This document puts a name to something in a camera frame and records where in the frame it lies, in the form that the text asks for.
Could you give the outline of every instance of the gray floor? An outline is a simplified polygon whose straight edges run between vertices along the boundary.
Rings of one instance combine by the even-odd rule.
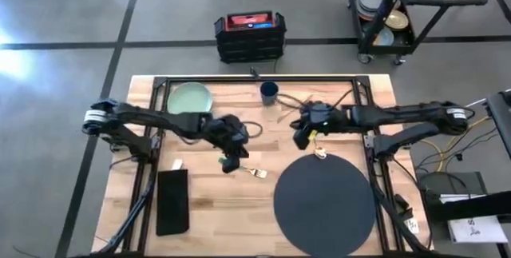
[[[0,43],[115,42],[129,0],[0,0]],[[278,10],[288,38],[352,38],[346,0],[138,0],[127,41],[212,39],[222,15]],[[436,10],[413,7],[422,28]],[[511,34],[495,0],[486,6],[451,9],[430,36]],[[287,46],[278,73],[388,73],[399,103],[452,100],[460,104],[511,87],[511,42],[429,43],[394,68],[391,58],[370,65],[356,59],[356,46]],[[24,257],[13,246],[54,255],[86,137],[80,132],[88,105],[97,100],[113,49],[0,50],[0,256]],[[271,62],[250,64],[261,73]],[[134,74],[247,73],[250,65],[225,65],[214,47],[124,49],[111,97],[123,100]],[[484,115],[476,108],[478,117]],[[475,137],[490,129],[475,129]],[[434,141],[445,144],[445,137]],[[418,163],[431,149],[413,147]],[[87,253],[99,216],[110,154],[100,143],[69,254]],[[465,153],[452,171],[480,171],[489,191],[509,190],[511,162],[495,138]],[[511,237],[511,228],[506,227]],[[441,252],[495,257],[492,245],[463,249],[435,240]]]

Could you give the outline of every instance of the wooden tabletop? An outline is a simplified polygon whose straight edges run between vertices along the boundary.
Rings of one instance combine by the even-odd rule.
[[[148,107],[153,78],[133,76],[126,101],[140,107]],[[388,75],[370,75],[370,82],[376,104],[382,107],[395,105]],[[213,83],[206,86],[212,92],[214,101],[212,112],[215,117],[231,113],[241,121],[255,121],[263,126],[263,134],[251,139],[246,145],[250,157],[242,159],[241,163],[249,168],[267,170],[268,176],[266,179],[259,179],[242,171],[223,174],[218,162],[222,155],[218,149],[204,141],[196,145],[186,145],[173,133],[167,132],[159,170],[170,170],[175,159],[184,161],[190,183],[190,229],[185,234],[156,236],[156,199],[154,199],[145,255],[305,255],[282,234],[273,213],[273,191],[280,173],[295,159],[312,153],[314,148],[311,144],[306,150],[298,150],[292,140],[293,129],[289,127],[289,123],[297,119],[297,111],[282,105],[263,107],[260,102],[259,86],[255,83]],[[279,82],[281,93],[290,94],[302,101],[310,99],[333,103],[349,89],[351,84],[348,82]],[[354,104],[353,96],[349,95],[343,103]],[[129,128],[139,135],[143,134],[142,126],[130,125]],[[381,128],[385,134],[393,134],[401,129],[401,125],[387,125]],[[254,133],[257,128],[249,125],[248,131]],[[328,137],[318,137],[318,145],[324,147],[328,153],[347,159],[364,175],[367,174],[360,135],[331,134]],[[129,153],[116,153],[113,160],[128,156]],[[408,151],[400,150],[396,159],[414,173]],[[399,166],[395,163],[390,163],[389,166],[394,192],[403,196],[413,208],[419,228],[417,237],[423,244],[427,244],[429,229],[419,192]],[[109,239],[126,218],[136,169],[135,163],[126,162],[114,166],[110,171],[93,251],[103,247],[105,242],[102,239]],[[384,216],[387,236],[394,245],[390,220],[385,212]],[[136,230],[140,227],[140,220],[141,215]],[[381,254],[376,224],[367,241],[352,254]]]

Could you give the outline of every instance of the cart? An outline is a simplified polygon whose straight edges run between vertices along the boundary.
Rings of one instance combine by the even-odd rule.
[[[401,5],[397,10],[403,12],[408,17],[409,25],[404,30],[394,31],[394,43],[391,46],[374,45],[374,40],[384,27],[385,20],[393,10],[397,1],[398,0],[382,0],[372,21],[366,22],[370,25],[365,31],[362,29],[362,24],[365,21],[358,15],[356,7],[357,2],[355,0],[348,1],[348,7],[351,9],[353,17],[355,33],[357,34],[358,60],[361,63],[367,64],[371,62],[376,55],[390,54],[395,56],[393,61],[394,65],[401,65],[406,62],[405,56],[412,54],[417,49],[418,45],[451,6],[482,6],[488,2],[488,0],[399,0]],[[415,35],[412,21],[406,8],[407,6],[413,5],[440,6],[440,9],[426,24],[424,30],[422,30],[418,36]]]

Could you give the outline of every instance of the black circular placemat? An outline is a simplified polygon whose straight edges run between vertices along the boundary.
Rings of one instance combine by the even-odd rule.
[[[373,228],[369,182],[350,162],[334,155],[300,157],[282,173],[273,196],[285,237],[313,257],[344,257]]]

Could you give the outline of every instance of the blue cup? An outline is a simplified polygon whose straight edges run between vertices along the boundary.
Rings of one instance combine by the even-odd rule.
[[[260,86],[261,99],[263,99],[263,105],[273,105],[277,99],[277,93],[279,92],[279,86],[273,81],[265,81]]]

